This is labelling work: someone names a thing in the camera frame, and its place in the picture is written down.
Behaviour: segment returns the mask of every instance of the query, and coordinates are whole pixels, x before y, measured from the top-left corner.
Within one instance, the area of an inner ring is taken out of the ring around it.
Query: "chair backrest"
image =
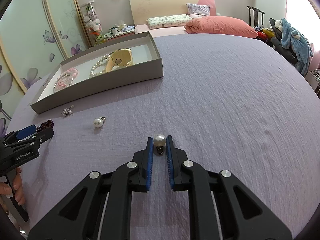
[[[265,12],[262,12],[255,7],[250,7],[249,5],[248,5],[248,8],[249,8],[249,25],[251,26],[251,11],[250,10],[253,10],[254,26],[259,26],[258,12],[260,12],[262,14],[261,18],[262,18],[262,25],[263,25],[263,15],[265,14]]]

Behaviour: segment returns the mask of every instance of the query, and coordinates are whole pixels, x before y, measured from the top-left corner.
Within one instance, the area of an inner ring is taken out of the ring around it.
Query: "open box lid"
[[[89,78],[97,60],[120,48],[131,49],[133,65]],[[69,87],[54,93],[57,79],[71,67],[78,69],[78,76]],[[163,77],[163,67],[155,42],[149,32],[138,33],[107,41],[61,62],[46,79],[30,106],[40,114],[82,97],[159,77]]]

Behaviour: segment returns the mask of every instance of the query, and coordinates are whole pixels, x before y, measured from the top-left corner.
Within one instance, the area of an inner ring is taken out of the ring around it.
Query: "clothes pile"
[[[275,32],[275,37],[271,38],[275,50],[294,65],[301,75],[306,75],[310,57],[313,57],[308,40],[285,18],[277,21],[270,18],[270,23]]]

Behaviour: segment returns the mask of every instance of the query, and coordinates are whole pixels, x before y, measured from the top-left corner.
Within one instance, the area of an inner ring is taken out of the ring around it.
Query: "human hand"
[[[13,188],[16,191],[14,194],[15,200],[18,202],[19,206],[23,205],[26,201],[24,195],[23,195],[23,188],[22,188],[22,179],[20,176],[21,168],[17,168],[17,175],[13,179]],[[1,195],[9,195],[12,193],[12,190],[10,186],[7,184],[0,182],[0,194]]]

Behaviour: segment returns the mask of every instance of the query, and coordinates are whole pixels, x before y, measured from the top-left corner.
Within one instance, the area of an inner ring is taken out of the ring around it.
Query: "headboard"
[[[214,0],[130,0],[134,25],[146,24],[151,17],[188,14],[187,3],[210,5],[210,15],[216,15]]]

